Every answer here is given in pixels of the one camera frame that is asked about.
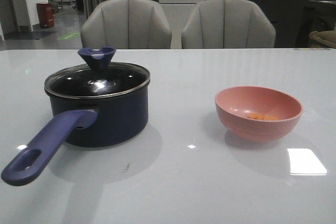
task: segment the lid knob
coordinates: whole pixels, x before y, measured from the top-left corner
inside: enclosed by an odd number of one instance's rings
[[[116,49],[114,47],[102,47],[92,49],[86,47],[78,50],[78,54],[89,65],[93,71],[102,72],[107,69]]]

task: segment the floor mat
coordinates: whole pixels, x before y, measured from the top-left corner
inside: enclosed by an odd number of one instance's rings
[[[14,31],[4,35],[5,39],[42,39],[55,31]]]

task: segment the orange food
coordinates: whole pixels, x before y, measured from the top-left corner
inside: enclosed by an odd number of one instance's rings
[[[279,120],[279,118],[274,115],[264,115],[264,114],[258,114],[258,113],[251,113],[248,115],[248,118],[256,119],[256,120],[264,120],[264,121]]]

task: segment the bowl rim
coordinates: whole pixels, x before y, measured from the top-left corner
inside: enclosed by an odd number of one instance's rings
[[[300,112],[298,114],[296,114],[295,116],[292,116],[291,118],[287,118],[287,119],[281,119],[281,120],[259,120],[259,119],[251,119],[251,118],[246,118],[246,117],[243,117],[243,116],[240,116],[240,115],[235,115],[225,109],[223,109],[219,103],[218,103],[218,97],[219,97],[219,94],[221,94],[223,91],[226,91],[226,90],[229,90],[229,89],[236,89],[236,88],[259,88],[259,89],[268,89],[268,90],[272,90],[272,91],[276,91],[278,93],[282,93],[290,98],[292,98],[293,100],[295,100],[299,105],[300,105]],[[215,103],[216,105],[222,109],[223,111],[225,111],[226,113],[230,114],[230,115],[233,115],[233,116],[236,116],[238,118],[242,118],[242,119],[245,119],[247,121],[253,121],[253,122],[267,122],[267,123],[277,123],[277,122],[285,122],[285,121],[290,121],[290,120],[293,120],[295,118],[299,118],[301,116],[301,114],[303,113],[303,106],[302,106],[302,103],[296,99],[295,97],[287,94],[287,93],[284,93],[282,91],[279,91],[277,89],[271,89],[271,88],[266,88],[266,87],[261,87],[261,86],[232,86],[232,87],[229,87],[229,88],[226,88],[226,89],[222,89],[220,91],[218,91],[215,95]]]

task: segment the gray floor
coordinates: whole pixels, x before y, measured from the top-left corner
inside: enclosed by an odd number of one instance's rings
[[[80,49],[82,47],[80,28],[85,22],[84,12],[64,5],[54,14],[55,26],[51,28],[36,28],[34,31],[54,31],[41,39],[5,39],[0,41],[0,50],[9,49]]]

